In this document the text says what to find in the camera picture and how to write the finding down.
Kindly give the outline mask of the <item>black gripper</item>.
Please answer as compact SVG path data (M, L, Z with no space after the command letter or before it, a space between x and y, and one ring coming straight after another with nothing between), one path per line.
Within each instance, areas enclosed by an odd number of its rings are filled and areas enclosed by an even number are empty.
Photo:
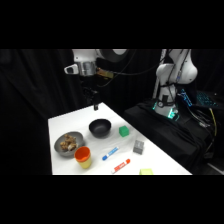
M87 102L93 104L94 111L99 109L100 95L97 91L95 76L83 77L81 81L83 93Z

